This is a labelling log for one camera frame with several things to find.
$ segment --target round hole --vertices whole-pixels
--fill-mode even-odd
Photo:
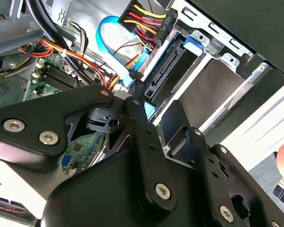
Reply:
[[[155,150],[156,150],[156,147],[155,147],[154,145],[150,144],[150,149],[153,150],[153,151],[155,151]]]
[[[212,172],[212,174],[215,178],[219,178],[219,176],[216,173]]]
[[[195,162],[193,160],[189,161],[189,164],[192,166],[192,167],[195,167]]]
[[[110,127],[117,126],[118,124],[119,124],[119,121],[116,120],[116,119],[112,119],[112,120],[108,123],[108,125],[109,125]]]
[[[104,96],[109,96],[109,93],[107,91],[105,91],[105,90],[102,90],[101,94],[103,94]]]

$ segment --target yellow wire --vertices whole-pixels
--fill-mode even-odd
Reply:
[[[23,66],[25,63],[27,63],[28,61],[29,61],[29,59],[30,58],[26,58],[23,62],[21,62],[19,65],[17,65],[15,68],[14,68],[14,70],[17,70],[17,69],[19,69],[21,66]],[[5,75],[7,75],[8,74],[8,72],[2,72],[2,73],[0,73],[0,77],[3,77],[3,76],[5,76]]]
[[[142,8],[140,8],[139,6],[137,5],[134,5],[134,7],[139,10],[141,13],[144,13],[145,15],[148,15],[148,16],[151,16],[151,17],[155,17],[155,18],[165,18],[166,17],[166,14],[164,15],[158,15],[158,14],[154,14],[154,13],[151,13],[151,12],[148,12],[146,10],[143,10]]]
[[[114,81],[109,86],[108,90],[112,89],[116,85],[116,83],[119,81],[119,79],[120,79],[120,76],[117,76],[116,79],[114,79]]]
[[[76,54],[76,53],[74,53],[74,52],[71,52],[71,51],[65,51],[62,47],[60,47],[60,46],[58,46],[58,45],[55,45],[55,44],[49,42],[49,41],[46,40],[46,39],[44,39],[43,42],[44,42],[46,45],[48,45],[48,46],[54,48],[55,50],[59,50],[59,51],[61,51],[61,52],[65,52],[67,55],[72,56],[72,57],[78,59],[79,61],[85,63],[85,64],[88,65],[89,67],[93,68],[93,66],[92,66],[93,63],[92,63],[91,61],[87,60],[86,58],[84,58],[83,56],[78,55],[78,54]]]
[[[146,45],[146,43],[143,42],[142,39],[141,39],[139,36],[137,36],[137,38],[139,39],[140,43],[142,43],[143,46],[145,46],[147,49],[149,49],[150,51],[152,51],[152,49],[149,48],[149,47]]]
[[[27,63],[29,61],[30,58],[26,58],[23,62],[21,62],[19,65],[17,65],[14,69],[17,70],[19,69],[21,66],[23,66],[25,63]]]
[[[150,27],[140,23],[139,21],[136,21],[136,20],[124,20],[125,23],[134,23],[134,24],[137,24],[137,25],[140,25],[141,27],[144,27],[146,30],[150,31],[151,33],[153,34],[157,34],[157,32],[153,29],[151,29]]]
[[[126,67],[129,69],[132,65],[134,65],[136,63],[136,61],[139,59],[140,55],[135,56],[135,58],[126,65]]]

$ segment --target silver screw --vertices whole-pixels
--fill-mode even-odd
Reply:
[[[133,100],[133,103],[135,103],[136,105],[140,105],[140,103],[137,100]]]
[[[201,136],[201,132],[198,129],[195,129],[195,133],[199,136]]]
[[[276,223],[275,221],[272,221],[273,227],[280,227],[278,223]]]
[[[52,131],[44,131],[40,134],[39,140],[45,145],[55,145],[58,142],[59,137]]]
[[[227,150],[224,147],[220,147],[220,150],[224,153],[227,154]]]
[[[165,184],[158,183],[156,185],[156,193],[164,200],[170,199],[170,190]]]
[[[233,215],[227,207],[220,206],[220,213],[222,214],[223,218],[225,218],[225,220],[227,220],[228,222],[231,223],[234,221]]]
[[[103,94],[104,96],[109,96],[109,93],[107,91],[105,91],[105,90],[102,90],[101,94]]]
[[[6,131],[20,132],[25,129],[25,124],[17,119],[10,119],[3,123],[3,127]]]

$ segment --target white surface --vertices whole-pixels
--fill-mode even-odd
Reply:
[[[283,144],[284,86],[222,142],[247,171]]]
[[[27,226],[5,218],[0,218],[0,227],[27,227]]]

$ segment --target green circuit board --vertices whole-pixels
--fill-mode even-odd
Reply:
[[[49,62],[57,68],[60,68],[64,63],[64,59],[59,53],[54,53],[51,56],[46,57],[44,62]]]

